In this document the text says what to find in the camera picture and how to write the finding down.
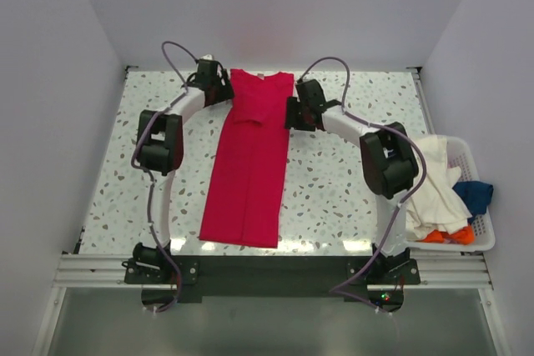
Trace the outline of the red t shirt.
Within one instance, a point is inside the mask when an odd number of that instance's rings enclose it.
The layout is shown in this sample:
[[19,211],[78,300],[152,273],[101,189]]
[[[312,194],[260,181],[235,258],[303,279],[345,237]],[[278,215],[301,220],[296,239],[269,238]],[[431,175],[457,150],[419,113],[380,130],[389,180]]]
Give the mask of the red t shirt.
[[230,74],[233,105],[224,121],[199,232],[203,241],[276,248],[289,131],[291,73]]

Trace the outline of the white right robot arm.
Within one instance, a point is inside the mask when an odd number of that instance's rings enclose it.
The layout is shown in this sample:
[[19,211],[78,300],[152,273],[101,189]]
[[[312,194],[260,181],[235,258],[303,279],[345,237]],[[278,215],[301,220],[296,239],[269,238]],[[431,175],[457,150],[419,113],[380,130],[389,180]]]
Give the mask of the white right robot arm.
[[381,126],[351,117],[341,101],[326,99],[315,79],[300,79],[295,88],[297,95],[286,102],[285,128],[321,130],[358,147],[365,184],[376,196],[377,239],[373,251],[386,257],[404,253],[407,195],[420,172],[404,126]]

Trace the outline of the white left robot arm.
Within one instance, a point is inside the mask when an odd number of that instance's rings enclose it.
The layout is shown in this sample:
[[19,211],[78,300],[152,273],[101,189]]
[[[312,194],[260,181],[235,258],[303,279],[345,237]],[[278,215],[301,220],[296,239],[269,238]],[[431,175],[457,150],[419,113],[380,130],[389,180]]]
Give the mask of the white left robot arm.
[[184,125],[200,110],[234,98],[228,70],[216,60],[201,58],[196,71],[183,81],[180,94],[160,110],[139,115],[133,168],[149,176],[147,220],[158,248],[169,249],[170,197],[184,159]]

